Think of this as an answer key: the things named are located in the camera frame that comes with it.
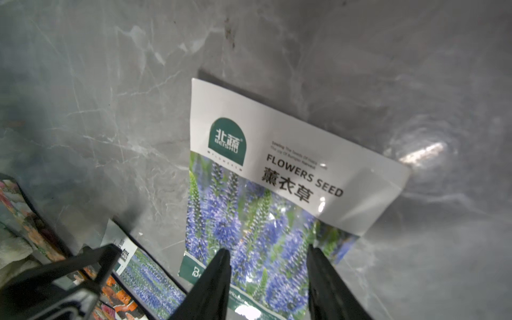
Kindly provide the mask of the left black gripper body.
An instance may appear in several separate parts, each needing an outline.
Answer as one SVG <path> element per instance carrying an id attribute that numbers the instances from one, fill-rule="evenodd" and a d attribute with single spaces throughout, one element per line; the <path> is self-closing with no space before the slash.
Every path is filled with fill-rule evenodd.
<path id="1" fill-rule="evenodd" d="M 91 249 L 69 259 L 26 270 L 1 288 L 2 319 L 89 319 L 101 288 L 121 256 L 116 245 Z M 100 264 L 94 279 L 64 289 L 54 283 L 85 267 Z"/>

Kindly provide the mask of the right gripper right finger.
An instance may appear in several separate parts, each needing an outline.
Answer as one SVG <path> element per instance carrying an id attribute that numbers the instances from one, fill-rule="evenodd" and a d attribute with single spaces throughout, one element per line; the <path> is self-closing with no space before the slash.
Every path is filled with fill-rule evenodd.
<path id="1" fill-rule="evenodd" d="M 321 249 L 307 251 L 308 308 L 312 319 L 372 320 Z"/>

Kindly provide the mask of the lavender seed packet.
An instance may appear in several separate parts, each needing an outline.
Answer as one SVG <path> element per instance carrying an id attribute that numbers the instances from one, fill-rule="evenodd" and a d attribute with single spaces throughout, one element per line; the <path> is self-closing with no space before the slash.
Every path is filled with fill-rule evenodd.
<path id="1" fill-rule="evenodd" d="M 307 250 L 337 265 L 397 199 L 408 166 L 238 93 L 191 82 L 189 199 L 179 276 L 230 253 L 229 308 L 302 319 Z"/>
<path id="2" fill-rule="evenodd" d="M 124 230 L 110 220 L 101 242 L 121 249 L 116 277 L 155 319 L 169 319 L 186 293 Z"/>

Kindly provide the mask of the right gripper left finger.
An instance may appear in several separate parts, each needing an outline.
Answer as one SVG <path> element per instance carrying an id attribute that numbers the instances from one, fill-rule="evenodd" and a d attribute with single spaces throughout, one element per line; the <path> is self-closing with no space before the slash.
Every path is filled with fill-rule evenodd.
<path id="1" fill-rule="evenodd" d="M 171 319 L 225 319 L 231 284 L 230 253 L 220 249 L 208 266 L 185 253 L 179 276 L 193 284 Z"/>

